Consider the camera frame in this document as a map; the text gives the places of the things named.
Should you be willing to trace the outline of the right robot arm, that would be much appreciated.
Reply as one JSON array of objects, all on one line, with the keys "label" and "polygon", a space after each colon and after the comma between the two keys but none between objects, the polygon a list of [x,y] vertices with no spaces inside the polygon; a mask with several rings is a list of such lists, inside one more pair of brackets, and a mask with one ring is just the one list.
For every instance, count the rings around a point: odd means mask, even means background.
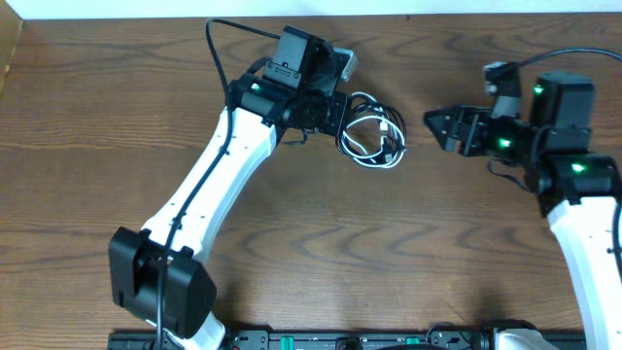
[{"label": "right robot arm", "polygon": [[589,349],[621,346],[621,174],[590,151],[596,88],[584,75],[539,75],[528,121],[512,108],[456,105],[425,113],[440,148],[522,167],[565,257]]}]

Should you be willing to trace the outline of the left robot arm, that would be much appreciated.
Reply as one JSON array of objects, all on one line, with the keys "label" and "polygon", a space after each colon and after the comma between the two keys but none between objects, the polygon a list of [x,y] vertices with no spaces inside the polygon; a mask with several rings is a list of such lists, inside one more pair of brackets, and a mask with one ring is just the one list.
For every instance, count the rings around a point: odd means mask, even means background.
[{"label": "left robot arm", "polygon": [[291,26],[276,43],[275,54],[223,80],[217,127],[181,186],[139,230],[120,227],[109,243],[114,303],[155,327],[144,349],[221,345],[206,264],[227,213],[286,131],[334,137],[350,114],[337,87],[357,66],[352,51]]}]

